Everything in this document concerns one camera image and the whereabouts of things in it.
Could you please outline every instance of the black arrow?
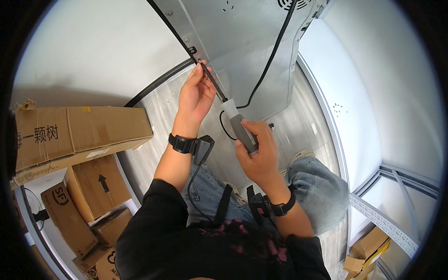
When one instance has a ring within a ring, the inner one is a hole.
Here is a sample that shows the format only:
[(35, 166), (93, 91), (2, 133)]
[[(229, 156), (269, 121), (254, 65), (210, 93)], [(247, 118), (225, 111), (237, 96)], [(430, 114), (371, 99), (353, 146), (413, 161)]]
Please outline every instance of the black arrow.
[(109, 188), (108, 188), (108, 185), (106, 183), (106, 177), (104, 177), (103, 175), (100, 174), (98, 182), (101, 182), (101, 184), (103, 185), (103, 189), (104, 189), (105, 193), (109, 192)]

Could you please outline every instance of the black t-shirt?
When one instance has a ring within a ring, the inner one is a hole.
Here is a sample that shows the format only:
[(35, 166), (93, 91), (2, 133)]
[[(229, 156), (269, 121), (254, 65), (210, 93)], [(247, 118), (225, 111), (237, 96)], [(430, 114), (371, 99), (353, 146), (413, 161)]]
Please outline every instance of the black t-shirt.
[(154, 179), (116, 243), (116, 268), (128, 279), (330, 279), (317, 237), (286, 240), (240, 219), (186, 227), (187, 205)]

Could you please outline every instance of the vent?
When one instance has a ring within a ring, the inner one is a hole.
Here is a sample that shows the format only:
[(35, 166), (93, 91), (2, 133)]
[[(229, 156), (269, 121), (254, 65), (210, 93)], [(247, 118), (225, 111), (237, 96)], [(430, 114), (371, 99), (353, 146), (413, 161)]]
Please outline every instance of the vent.
[[(297, 1), (296, 4), (296, 9), (302, 9), (303, 7), (305, 7), (309, 2), (311, 2), (312, 0), (299, 0)], [(293, 2), (293, 0), (277, 0), (280, 8), (283, 8), (284, 10), (289, 11), (289, 9), (291, 8), (291, 3)]]

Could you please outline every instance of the jeans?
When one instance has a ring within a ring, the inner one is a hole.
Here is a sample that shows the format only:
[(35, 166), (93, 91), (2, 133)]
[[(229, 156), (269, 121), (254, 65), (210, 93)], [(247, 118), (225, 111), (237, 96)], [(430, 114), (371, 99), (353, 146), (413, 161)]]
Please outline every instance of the jeans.
[[(206, 220), (193, 207), (187, 195), (188, 183), (197, 168), (196, 165), (192, 166), (187, 185), (181, 194), (188, 206), (187, 224)], [(213, 220), (225, 184), (213, 176), (207, 164), (199, 168), (190, 187), (191, 199), (205, 215)], [(288, 166), (285, 180), (287, 185), (293, 186), (296, 200), (308, 215), (316, 236), (332, 229), (345, 217), (349, 206), (349, 187), (317, 158), (310, 156), (297, 158)], [(225, 220), (237, 218), (256, 223), (249, 205), (240, 206), (232, 192)]]

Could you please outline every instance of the person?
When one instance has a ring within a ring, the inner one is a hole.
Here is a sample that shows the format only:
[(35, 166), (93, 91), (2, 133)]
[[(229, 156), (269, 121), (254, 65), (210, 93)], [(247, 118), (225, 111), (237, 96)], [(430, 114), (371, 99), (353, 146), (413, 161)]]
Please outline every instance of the person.
[[(197, 138), (215, 94), (216, 88), (198, 63), (181, 89), (172, 134)], [(310, 152), (299, 154), (283, 178), (268, 125), (246, 120), (243, 125), (259, 142), (258, 153), (249, 156), (236, 141), (235, 153), (244, 173), (271, 204), (287, 203), (293, 192), (293, 207), (275, 217), (276, 228), (262, 227), (249, 206), (240, 205), (233, 194), (225, 221), (205, 226), (201, 221), (206, 218), (192, 207), (185, 187), (198, 167), (191, 167), (191, 154), (181, 154), (168, 144), (142, 207), (116, 243), (116, 269), (122, 280), (330, 279), (315, 235), (345, 216), (347, 184)], [(226, 184), (213, 177), (207, 164), (199, 168), (191, 199), (213, 217)]]

